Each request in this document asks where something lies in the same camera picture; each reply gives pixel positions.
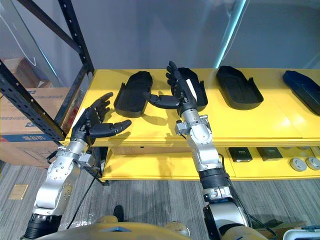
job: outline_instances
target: black tray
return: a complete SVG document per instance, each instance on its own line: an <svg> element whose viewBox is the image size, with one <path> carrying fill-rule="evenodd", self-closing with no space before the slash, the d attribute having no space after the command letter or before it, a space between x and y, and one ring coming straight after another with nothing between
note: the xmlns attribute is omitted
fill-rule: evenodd
<svg viewBox="0 0 320 240"><path fill-rule="evenodd" d="M202 111L208 104L204 81L199 81L198 75L190 68L179 67L178 69L184 79L190 79L196 94L196 109Z"/></svg>
<svg viewBox="0 0 320 240"><path fill-rule="evenodd" d="M231 66L221 66L216 74L225 102L233 109L250 110L259 106L264 97L254 79Z"/></svg>
<svg viewBox="0 0 320 240"><path fill-rule="evenodd" d="M285 71L283 80L310 111L320 116L320 86L318 84L299 72L289 70Z"/></svg>
<svg viewBox="0 0 320 240"><path fill-rule="evenodd" d="M147 106L143 92L150 93L152 83L152 77L148 71L138 71L131 75L126 84L121 84L113 104L115 112L127 118L140 117Z"/></svg>

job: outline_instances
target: small black box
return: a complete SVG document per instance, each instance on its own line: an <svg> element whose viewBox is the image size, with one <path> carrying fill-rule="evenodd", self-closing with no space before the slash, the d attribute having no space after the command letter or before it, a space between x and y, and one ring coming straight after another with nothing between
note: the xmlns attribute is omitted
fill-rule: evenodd
<svg viewBox="0 0 320 240"><path fill-rule="evenodd" d="M236 163L239 162L250 162L252 156L247 147L229 147L232 160Z"/></svg>
<svg viewBox="0 0 320 240"><path fill-rule="evenodd" d="M263 161L277 161L283 158L276 147L257 147L256 149Z"/></svg>

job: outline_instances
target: blue strip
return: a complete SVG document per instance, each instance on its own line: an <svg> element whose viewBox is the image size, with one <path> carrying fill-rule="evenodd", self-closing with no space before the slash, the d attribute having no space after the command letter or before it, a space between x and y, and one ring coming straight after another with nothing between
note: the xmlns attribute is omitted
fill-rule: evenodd
<svg viewBox="0 0 320 240"><path fill-rule="evenodd" d="M3 139L8 142L42 142L52 141L52 138L47 134L16 134L16 135L2 135Z"/></svg>

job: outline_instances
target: yellow shelf board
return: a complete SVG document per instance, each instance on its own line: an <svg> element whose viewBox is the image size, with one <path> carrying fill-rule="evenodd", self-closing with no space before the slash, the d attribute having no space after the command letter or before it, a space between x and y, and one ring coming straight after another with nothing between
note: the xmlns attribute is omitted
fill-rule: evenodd
<svg viewBox="0 0 320 240"><path fill-rule="evenodd" d="M320 178L320 170L315 171L308 167L307 170L299 172L289 165L289 160L293 157L303 160L312 156L320 158L319 148L313 149L315 150L279 148L282 159L263 161L257 149L250 147L252 161L233 162L227 148L217 148L224 156L230 179L234 181ZM114 155L110 150L101 180L199 180L199 176L190 152Z"/></svg>
<svg viewBox="0 0 320 240"><path fill-rule="evenodd" d="M208 105L200 112L209 116L213 141L217 147L230 146L318 146L320 145L320 116L311 113L283 83L285 69L240 68L261 91L264 101L251 110L236 110L229 107L218 88L216 69L193 69L199 80L204 81ZM121 122L126 117L118 115L113 102L121 83L141 69L95 71L92 83L85 94L80 109L89 107L99 96L113 92L110 112L104 122ZM165 69L146 69L153 78L152 93L171 95ZM298 72L320 82L320 70L298 69ZM147 104L144 115L131 118L132 125L126 132L108 138L97 138L94 146L155 146L185 147L186 142L175 133L175 110L160 109ZM71 131L62 144L68 144Z"/></svg>
<svg viewBox="0 0 320 240"><path fill-rule="evenodd" d="M217 149L224 156L226 171L235 176L224 147ZM108 151L102 180L199 180L191 152L114 155Z"/></svg>

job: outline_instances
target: robot forearm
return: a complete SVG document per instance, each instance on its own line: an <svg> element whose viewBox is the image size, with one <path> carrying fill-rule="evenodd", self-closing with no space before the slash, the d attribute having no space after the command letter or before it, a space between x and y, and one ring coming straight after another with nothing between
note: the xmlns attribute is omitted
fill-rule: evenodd
<svg viewBox="0 0 320 240"><path fill-rule="evenodd" d="M87 149L88 144L81 139L71 141L67 147L58 148L56 160L49 166L46 179L36 195L25 238L35 239L58 230L80 175L77 162Z"/></svg>

